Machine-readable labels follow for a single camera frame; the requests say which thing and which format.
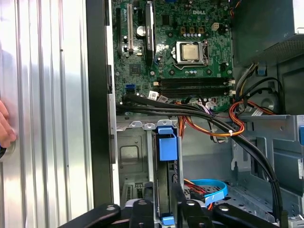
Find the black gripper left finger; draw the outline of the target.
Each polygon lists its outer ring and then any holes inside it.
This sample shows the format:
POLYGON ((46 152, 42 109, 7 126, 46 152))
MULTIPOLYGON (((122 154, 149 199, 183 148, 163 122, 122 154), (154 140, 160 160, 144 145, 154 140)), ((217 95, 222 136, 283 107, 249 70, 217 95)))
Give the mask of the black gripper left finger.
POLYGON ((153 183, 144 185, 142 199, 132 199, 125 207, 102 204, 61 225, 62 228, 153 228, 153 183))

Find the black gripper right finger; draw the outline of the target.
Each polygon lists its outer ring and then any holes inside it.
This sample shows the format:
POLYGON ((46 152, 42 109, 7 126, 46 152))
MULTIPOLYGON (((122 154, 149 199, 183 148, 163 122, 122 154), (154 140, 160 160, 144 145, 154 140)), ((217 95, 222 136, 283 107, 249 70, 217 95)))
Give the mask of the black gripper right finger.
POLYGON ((207 210, 188 200, 180 184, 172 185, 172 211, 177 228, 287 228, 288 218, 275 225, 233 205, 222 203, 207 210))

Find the person's bare hand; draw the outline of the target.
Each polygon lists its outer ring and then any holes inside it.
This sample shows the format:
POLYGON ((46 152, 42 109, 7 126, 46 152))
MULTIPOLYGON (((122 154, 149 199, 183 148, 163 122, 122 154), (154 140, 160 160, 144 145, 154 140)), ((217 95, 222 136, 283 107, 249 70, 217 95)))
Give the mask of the person's bare hand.
POLYGON ((16 140, 16 134, 9 124, 9 112, 4 103, 0 102, 0 146, 9 148, 16 140))

